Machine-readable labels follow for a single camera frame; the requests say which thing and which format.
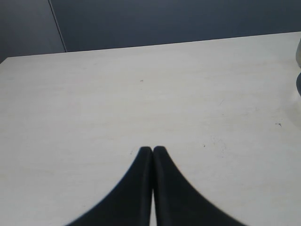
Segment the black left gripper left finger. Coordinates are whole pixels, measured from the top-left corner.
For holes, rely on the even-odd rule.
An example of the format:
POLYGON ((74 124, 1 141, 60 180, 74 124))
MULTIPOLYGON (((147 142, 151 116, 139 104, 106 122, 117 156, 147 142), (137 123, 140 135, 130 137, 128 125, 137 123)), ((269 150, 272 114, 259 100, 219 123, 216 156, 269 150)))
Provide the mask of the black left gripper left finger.
POLYGON ((69 225, 148 226, 151 216, 152 182, 152 149, 144 146, 139 149, 132 165, 111 192, 69 225))

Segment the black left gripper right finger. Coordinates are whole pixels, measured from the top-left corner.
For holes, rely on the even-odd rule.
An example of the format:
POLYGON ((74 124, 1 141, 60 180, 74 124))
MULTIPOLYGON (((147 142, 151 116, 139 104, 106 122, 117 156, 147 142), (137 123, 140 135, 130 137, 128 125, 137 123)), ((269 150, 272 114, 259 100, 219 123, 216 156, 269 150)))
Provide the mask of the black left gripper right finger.
POLYGON ((158 226, 236 226, 238 221, 204 198, 181 174, 163 146, 153 150, 158 226))

